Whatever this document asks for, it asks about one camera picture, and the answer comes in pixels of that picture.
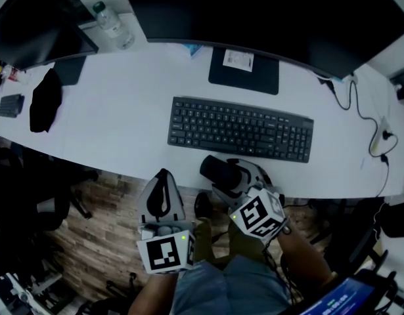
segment bottle cap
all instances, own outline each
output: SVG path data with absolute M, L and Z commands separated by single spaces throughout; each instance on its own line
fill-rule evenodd
M 105 9 L 105 3 L 103 3 L 102 1 L 98 1 L 92 8 L 98 14 Z

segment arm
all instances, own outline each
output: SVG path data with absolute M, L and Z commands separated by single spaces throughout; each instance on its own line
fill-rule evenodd
M 277 239 L 295 284 L 303 294 L 308 294 L 329 282 L 332 273 L 323 256 L 298 229 L 290 223 L 287 226 L 291 230 L 289 234 L 281 232 Z
M 153 275 L 133 301 L 129 315 L 166 315 L 173 304 L 178 274 Z

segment paper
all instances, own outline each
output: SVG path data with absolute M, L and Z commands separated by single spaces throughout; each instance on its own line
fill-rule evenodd
M 254 54 L 227 49 L 223 58 L 223 65 L 231 68 L 252 72 Z

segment person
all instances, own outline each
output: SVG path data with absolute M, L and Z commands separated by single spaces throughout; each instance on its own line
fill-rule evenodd
M 229 255 L 212 251 L 212 205 L 205 193 L 194 210 L 196 247 L 192 270 L 152 275 L 129 309 L 129 315 L 279 314 L 290 306 L 288 289 L 267 266 L 261 240 L 229 224 Z M 293 281 L 303 295 L 331 280 L 320 253 L 291 224 L 277 236 Z

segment white cube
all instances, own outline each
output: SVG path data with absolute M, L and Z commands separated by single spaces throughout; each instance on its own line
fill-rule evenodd
M 279 195 L 266 189 L 250 189 L 249 199 L 229 217 L 245 234 L 260 239 L 274 237 L 285 222 Z
M 190 231 L 137 242 L 148 274 L 179 272 L 193 268 L 195 239 Z

